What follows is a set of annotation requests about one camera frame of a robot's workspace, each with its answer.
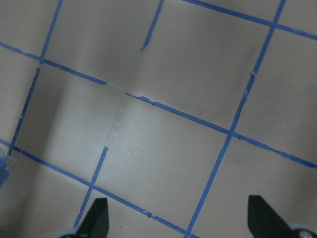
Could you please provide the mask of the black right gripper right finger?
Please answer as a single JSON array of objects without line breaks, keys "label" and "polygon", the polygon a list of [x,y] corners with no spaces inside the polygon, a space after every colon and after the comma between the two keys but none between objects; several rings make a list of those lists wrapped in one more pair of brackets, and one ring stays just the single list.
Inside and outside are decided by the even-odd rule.
[{"label": "black right gripper right finger", "polygon": [[248,197],[248,229],[254,238],[292,238],[292,230],[260,195]]}]

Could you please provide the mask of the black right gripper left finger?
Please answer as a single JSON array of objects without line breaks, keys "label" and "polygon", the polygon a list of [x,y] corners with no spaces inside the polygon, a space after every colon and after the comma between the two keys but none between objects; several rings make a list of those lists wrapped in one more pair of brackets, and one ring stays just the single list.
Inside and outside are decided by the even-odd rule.
[{"label": "black right gripper left finger", "polygon": [[106,238],[109,231],[107,198],[97,198],[76,231],[75,238]]}]

